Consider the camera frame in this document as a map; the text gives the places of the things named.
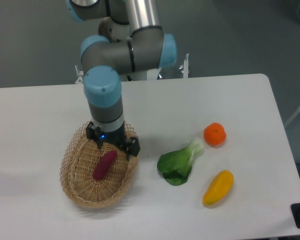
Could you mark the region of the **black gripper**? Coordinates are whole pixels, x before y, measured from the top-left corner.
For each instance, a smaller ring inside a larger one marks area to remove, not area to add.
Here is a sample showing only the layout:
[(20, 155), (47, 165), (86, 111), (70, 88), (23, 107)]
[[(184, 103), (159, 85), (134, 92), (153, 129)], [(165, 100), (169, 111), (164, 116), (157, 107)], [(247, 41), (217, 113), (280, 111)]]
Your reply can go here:
[(127, 137), (125, 124), (123, 123), (115, 131), (102, 131), (100, 126), (95, 126), (90, 121), (85, 128), (86, 137), (96, 143), (98, 149), (102, 149), (104, 143), (116, 146), (126, 153), (126, 159), (129, 161), (131, 157), (137, 157), (140, 152), (140, 143), (137, 137)]

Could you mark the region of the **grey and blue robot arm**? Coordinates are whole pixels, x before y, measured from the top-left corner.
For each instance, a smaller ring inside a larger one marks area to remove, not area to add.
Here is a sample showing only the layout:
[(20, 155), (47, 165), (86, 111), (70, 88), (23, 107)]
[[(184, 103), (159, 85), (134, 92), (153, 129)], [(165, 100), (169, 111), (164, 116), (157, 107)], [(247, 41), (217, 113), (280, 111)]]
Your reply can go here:
[(80, 46), (83, 90), (92, 116), (86, 137), (98, 148), (108, 143), (135, 157), (140, 144), (126, 134), (121, 76), (172, 67), (177, 61), (175, 38), (163, 32), (154, 0), (68, 0), (66, 5), (78, 21), (109, 22), (107, 30)]

